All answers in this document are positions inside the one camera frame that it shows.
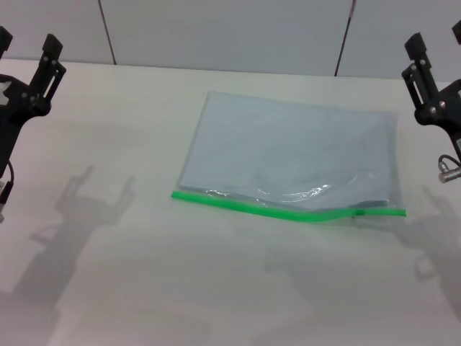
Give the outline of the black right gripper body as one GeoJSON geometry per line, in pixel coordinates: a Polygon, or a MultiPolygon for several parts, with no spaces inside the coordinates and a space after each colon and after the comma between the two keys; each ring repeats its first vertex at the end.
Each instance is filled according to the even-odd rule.
{"type": "Polygon", "coordinates": [[[457,79],[438,93],[436,125],[449,136],[460,159],[460,80],[457,79]]]}

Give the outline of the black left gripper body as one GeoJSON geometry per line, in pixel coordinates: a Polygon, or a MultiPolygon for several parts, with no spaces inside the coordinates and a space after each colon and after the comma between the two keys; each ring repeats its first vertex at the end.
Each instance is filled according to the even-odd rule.
{"type": "Polygon", "coordinates": [[[12,76],[1,75],[1,177],[22,126],[28,120],[23,112],[30,108],[30,98],[35,96],[29,85],[12,76]]]}

